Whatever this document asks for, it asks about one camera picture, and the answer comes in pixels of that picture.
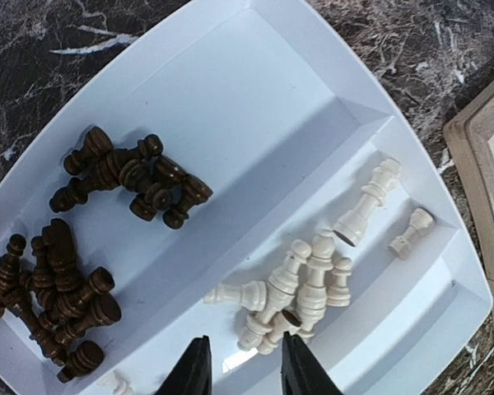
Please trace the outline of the white plastic divided tray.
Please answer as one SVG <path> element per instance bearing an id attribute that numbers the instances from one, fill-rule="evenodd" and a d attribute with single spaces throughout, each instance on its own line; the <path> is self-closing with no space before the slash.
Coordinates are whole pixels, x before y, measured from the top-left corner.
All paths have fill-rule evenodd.
<path id="1" fill-rule="evenodd" d="M 97 125 L 135 146 L 157 134 L 165 153 L 213 191 L 179 230 L 129 210 L 122 189 L 64 214 L 79 262 L 107 268 L 121 320 L 87 336 L 105 352 L 92 374 L 60 383 L 20 319 L 0 320 L 0 378 L 20 394 L 102 394 L 118 370 L 154 393 L 189 342 L 208 336 L 216 394 L 278 394 L 280 351 L 224 370 L 238 353 L 243 309 L 209 305 L 220 283 L 264 280 L 296 239 L 311 241 L 353 208 L 382 160 L 398 186 L 363 240 L 338 251 L 356 267 L 352 301 L 328 308 L 311 351 L 346 394 L 421 393 L 492 309 L 462 218 L 398 107 L 338 33 L 303 1 L 192 1 L 149 30 L 47 124 L 0 183 L 0 256 L 9 237 L 38 235 L 62 163 Z M 407 260 L 389 243 L 421 207 L 434 230 Z"/>

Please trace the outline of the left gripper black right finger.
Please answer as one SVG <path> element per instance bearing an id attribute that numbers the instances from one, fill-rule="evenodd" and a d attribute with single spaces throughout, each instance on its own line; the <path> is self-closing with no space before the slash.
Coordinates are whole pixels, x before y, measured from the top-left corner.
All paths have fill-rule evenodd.
<path id="1" fill-rule="evenodd" d="M 343 395 L 302 338 L 289 332 L 282 339 L 281 380 L 287 395 Z"/>

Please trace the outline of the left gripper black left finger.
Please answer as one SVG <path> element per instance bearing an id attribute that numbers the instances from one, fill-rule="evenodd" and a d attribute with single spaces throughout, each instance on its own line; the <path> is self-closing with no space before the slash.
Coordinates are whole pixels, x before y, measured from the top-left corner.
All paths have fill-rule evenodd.
<path id="1" fill-rule="evenodd" d="M 211 395 L 212 354 L 208 336 L 195 337 L 155 395 Z"/>

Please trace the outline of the wooden chess board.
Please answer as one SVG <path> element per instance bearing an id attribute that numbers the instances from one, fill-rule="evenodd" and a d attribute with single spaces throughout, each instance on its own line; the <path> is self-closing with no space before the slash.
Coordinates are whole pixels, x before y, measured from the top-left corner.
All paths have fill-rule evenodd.
<path id="1" fill-rule="evenodd" d="M 445 125 L 444 136 L 473 215 L 494 333 L 494 80 Z"/>

